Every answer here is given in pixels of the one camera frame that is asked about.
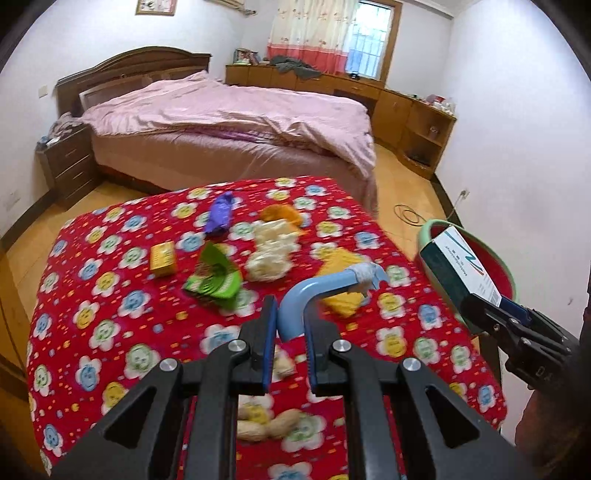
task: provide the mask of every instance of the window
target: window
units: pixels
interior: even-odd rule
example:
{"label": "window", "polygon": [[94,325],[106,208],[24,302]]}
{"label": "window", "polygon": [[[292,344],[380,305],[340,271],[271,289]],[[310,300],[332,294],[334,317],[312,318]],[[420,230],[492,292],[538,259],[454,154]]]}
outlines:
{"label": "window", "polygon": [[400,19],[400,9],[396,4],[400,5],[388,0],[359,1],[349,34],[347,73],[385,80]]}

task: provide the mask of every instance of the orange object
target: orange object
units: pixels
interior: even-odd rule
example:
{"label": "orange object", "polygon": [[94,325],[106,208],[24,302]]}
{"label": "orange object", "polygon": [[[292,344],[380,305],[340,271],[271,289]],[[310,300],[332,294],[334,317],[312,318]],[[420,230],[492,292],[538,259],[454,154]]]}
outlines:
{"label": "orange object", "polygon": [[177,258],[174,242],[154,245],[150,252],[150,271],[156,277],[164,277],[177,272]]}
{"label": "orange object", "polygon": [[[360,255],[350,252],[346,248],[335,248],[324,258],[324,265],[320,267],[316,277],[342,272],[345,268],[358,263],[363,263]],[[340,293],[333,297],[323,299],[332,310],[347,319],[361,306],[364,296],[361,293]]]}
{"label": "orange object", "polygon": [[294,232],[301,232],[300,228],[301,224],[303,223],[303,219],[295,208],[289,205],[269,205],[261,210],[261,220],[263,222],[272,222],[274,220],[281,220],[285,219],[294,228]]}

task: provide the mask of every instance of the flower pattern blanket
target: flower pattern blanket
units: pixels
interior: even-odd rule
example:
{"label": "flower pattern blanket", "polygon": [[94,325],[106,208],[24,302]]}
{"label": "flower pattern blanket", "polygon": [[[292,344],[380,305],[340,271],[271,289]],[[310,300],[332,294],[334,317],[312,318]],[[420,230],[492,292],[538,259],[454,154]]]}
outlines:
{"label": "flower pattern blanket", "polygon": [[[219,248],[241,268],[254,250],[252,224],[264,207],[293,205],[304,216],[306,233],[287,276],[273,283],[245,282],[231,312],[200,304],[182,290],[204,244],[210,205],[227,191],[235,196],[233,225]],[[176,244],[178,273],[154,278],[150,247],[168,241]],[[331,179],[245,180],[133,200],[63,226],[41,279],[27,352],[31,420],[47,470],[160,359],[204,358],[237,338],[241,324],[258,315],[265,295],[281,301],[293,285],[314,276],[337,247],[377,262],[389,277],[346,321],[323,306],[342,336],[378,358],[419,357],[498,426],[505,400],[467,330],[350,196]],[[239,443],[238,478],[346,479],[342,399],[310,391],[303,338],[280,348],[297,372],[274,378],[267,395],[241,396],[239,402],[261,422],[289,408],[303,414],[283,440]]]}

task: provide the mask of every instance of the wooden nightstand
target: wooden nightstand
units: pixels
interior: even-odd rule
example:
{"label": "wooden nightstand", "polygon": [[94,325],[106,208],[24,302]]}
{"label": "wooden nightstand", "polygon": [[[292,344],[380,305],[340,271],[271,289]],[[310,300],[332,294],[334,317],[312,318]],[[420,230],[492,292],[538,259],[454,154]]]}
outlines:
{"label": "wooden nightstand", "polygon": [[56,191],[57,204],[66,210],[101,183],[90,133],[90,127],[82,127],[37,150],[47,185]]}

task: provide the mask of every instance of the picture frame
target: picture frame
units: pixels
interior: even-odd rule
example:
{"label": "picture frame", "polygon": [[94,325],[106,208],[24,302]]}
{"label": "picture frame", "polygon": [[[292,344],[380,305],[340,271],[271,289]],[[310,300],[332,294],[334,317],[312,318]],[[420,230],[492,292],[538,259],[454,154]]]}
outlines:
{"label": "picture frame", "polygon": [[172,17],[177,10],[177,0],[138,0],[136,15],[168,15]]}

